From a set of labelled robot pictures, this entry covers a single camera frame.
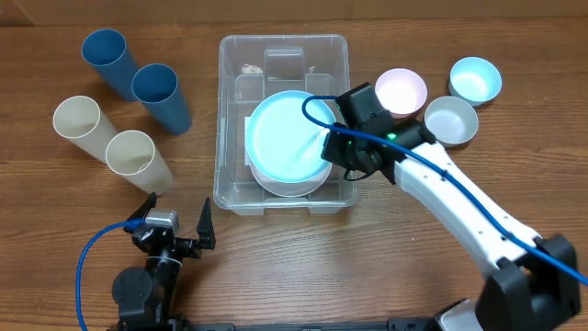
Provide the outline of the cream cup front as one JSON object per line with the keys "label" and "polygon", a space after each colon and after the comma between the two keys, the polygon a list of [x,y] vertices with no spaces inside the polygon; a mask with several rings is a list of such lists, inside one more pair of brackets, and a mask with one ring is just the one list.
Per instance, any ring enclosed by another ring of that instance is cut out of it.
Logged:
{"label": "cream cup front", "polygon": [[142,131],[123,131],[113,137],[107,145],[106,163],[111,171],[148,194],[163,195],[174,183],[152,138]]}

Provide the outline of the light blue plate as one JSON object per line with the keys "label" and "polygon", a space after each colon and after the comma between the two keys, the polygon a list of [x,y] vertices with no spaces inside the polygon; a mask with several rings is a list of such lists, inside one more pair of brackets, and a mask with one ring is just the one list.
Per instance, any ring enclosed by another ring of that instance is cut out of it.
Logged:
{"label": "light blue plate", "polygon": [[245,145],[251,163],[275,181],[309,181],[331,166],[322,159],[328,130],[306,116],[332,124],[335,115],[324,101],[308,101],[310,96],[301,90],[278,92],[264,99],[249,119]]}

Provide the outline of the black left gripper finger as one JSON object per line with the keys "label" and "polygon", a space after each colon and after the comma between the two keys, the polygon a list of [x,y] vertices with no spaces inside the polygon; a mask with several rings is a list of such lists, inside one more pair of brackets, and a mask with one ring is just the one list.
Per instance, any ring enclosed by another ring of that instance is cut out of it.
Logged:
{"label": "black left gripper finger", "polygon": [[149,211],[156,206],[156,201],[157,195],[155,192],[152,192],[146,201],[129,216],[128,221],[144,219]]}
{"label": "black left gripper finger", "polygon": [[206,198],[197,226],[198,247],[200,249],[214,250],[216,235],[212,224],[210,198]]}

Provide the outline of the pink bowl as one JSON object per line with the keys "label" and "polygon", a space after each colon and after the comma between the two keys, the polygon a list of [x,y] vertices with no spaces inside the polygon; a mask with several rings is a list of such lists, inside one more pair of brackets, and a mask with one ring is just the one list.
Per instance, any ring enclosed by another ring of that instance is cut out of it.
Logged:
{"label": "pink bowl", "polygon": [[376,82],[375,90],[380,104],[397,119],[417,112],[428,96],[424,79],[404,68],[383,73]]}

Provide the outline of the light blue bowl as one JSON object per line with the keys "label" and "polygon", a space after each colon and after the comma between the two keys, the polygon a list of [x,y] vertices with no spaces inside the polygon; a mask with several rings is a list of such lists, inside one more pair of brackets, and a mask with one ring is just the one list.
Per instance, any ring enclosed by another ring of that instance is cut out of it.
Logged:
{"label": "light blue bowl", "polygon": [[491,62],[480,57],[458,60],[449,73],[450,95],[464,99],[473,107],[495,99],[502,86],[500,71]]}

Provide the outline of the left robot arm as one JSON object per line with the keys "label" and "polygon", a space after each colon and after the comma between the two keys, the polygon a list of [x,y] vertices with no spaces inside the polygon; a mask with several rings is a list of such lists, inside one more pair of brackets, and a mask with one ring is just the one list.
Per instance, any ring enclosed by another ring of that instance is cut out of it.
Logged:
{"label": "left robot arm", "polygon": [[179,218],[174,210],[158,209],[153,192],[132,213],[123,230],[132,243],[147,254],[142,268],[122,270],[112,284],[112,297],[119,307],[118,330],[191,330],[180,314],[172,313],[177,279],[185,258],[198,259],[212,250],[216,237],[210,200],[205,200],[197,225],[197,238],[177,235]]}

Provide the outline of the pink plate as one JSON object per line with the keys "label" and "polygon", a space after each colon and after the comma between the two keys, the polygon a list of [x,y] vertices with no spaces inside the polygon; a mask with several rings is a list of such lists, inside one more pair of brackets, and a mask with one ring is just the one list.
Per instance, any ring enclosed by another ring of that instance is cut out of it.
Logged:
{"label": "pink plate", "polygon": [[328,178],[332,165],[321,162],[318,166],[298,162],[287,164],[275,177],[268,176],[262,168],[250,162],[251,172],[262,188],[285,198],[296,198],[312,193]]}

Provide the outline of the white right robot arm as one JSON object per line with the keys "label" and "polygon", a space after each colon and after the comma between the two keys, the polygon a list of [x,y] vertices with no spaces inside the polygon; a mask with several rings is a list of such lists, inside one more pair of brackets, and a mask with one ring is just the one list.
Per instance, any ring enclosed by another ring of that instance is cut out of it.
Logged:
{"label": "white right robot arm", "polygon": [[322,157],[346,170],[381,172],[419,200],[469,252],[483,279],[478,300],[437,313],[427,330],[553,330],[581,309],[574,246],[542,238],[493,202],[417,120],[327,125]]}

